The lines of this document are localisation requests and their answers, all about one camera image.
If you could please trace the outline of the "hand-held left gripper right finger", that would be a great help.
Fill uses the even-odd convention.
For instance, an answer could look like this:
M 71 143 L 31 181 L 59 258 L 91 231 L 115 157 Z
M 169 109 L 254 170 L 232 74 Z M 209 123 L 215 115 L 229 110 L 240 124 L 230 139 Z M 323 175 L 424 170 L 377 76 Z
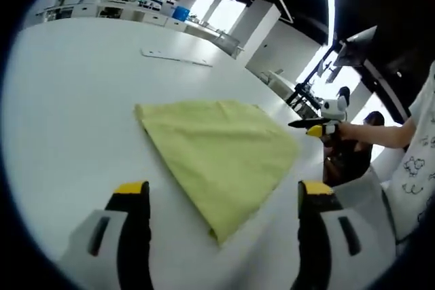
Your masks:
M 396 237 L 380 185 L 298 183 L 300 267 L 293 289 L 368 289 L 394 262 Z

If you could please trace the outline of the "person's right hand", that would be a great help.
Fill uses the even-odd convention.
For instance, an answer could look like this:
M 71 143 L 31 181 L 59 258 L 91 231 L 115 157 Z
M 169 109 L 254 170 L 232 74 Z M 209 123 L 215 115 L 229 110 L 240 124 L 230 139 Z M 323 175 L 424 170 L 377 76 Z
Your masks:
M 357 127 L 357 125 L 351 124 L 349 122 L 339 122 L 336 125 L 338 137 L 340 138 L 340 140 L 344 141 L 357 140 Z

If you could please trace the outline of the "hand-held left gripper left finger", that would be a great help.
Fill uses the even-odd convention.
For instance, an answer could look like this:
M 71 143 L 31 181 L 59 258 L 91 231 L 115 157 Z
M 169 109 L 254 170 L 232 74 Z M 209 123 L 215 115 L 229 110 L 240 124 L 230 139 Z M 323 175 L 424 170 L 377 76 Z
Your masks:
M 60 268 L 80 289 L 151 289 L 150 187 L 124 183 L 69 236 Z

